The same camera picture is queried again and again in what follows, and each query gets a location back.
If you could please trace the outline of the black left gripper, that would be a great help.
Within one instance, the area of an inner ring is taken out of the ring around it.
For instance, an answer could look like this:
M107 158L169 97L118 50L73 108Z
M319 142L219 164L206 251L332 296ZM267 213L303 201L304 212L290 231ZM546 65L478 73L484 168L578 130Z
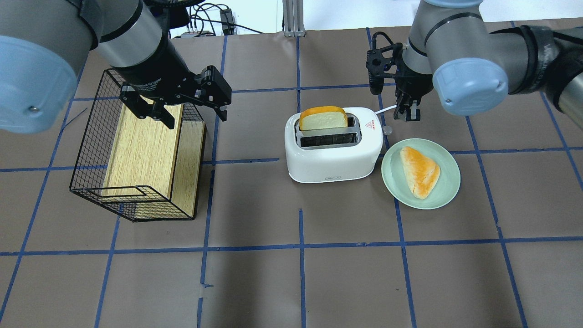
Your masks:
M173 115L165 105L182 103L213 108L221 121L227 120L227 106L231 104L232 89L219 69L208 65L201 73L188 68L119 69L127 89L120 92L119 99L136 118L152 118L168 129L175 128Z

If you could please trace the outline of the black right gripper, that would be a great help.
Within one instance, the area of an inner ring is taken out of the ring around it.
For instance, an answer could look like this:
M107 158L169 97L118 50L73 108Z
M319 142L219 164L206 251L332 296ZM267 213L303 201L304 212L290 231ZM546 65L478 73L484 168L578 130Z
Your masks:
M433 90L433 75L414 72L408 68L398 68L395 73L396 107L395 120L420 121L421 98Z

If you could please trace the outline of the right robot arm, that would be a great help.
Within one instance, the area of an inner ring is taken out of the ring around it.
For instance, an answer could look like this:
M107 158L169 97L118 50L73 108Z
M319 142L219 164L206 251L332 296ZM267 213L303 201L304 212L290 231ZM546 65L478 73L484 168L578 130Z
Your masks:
M435 90L450 114L472 116L507 95L545 93L582 125L582 29L522 25L489 33L479 0L423 0L402 51L395 51L395 117L420 118Z

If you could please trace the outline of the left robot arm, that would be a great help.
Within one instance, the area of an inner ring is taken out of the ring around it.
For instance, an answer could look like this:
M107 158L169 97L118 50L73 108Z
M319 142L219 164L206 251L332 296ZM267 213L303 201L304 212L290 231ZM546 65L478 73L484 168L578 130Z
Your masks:
M232 89L210 65L192 73L170 43L169 15L197 0L3 0L0 23L1 129L39 133L55 122L89 52L96 49L125 83L119 99L139 119L173 129L167 106L212 108L225 121Z

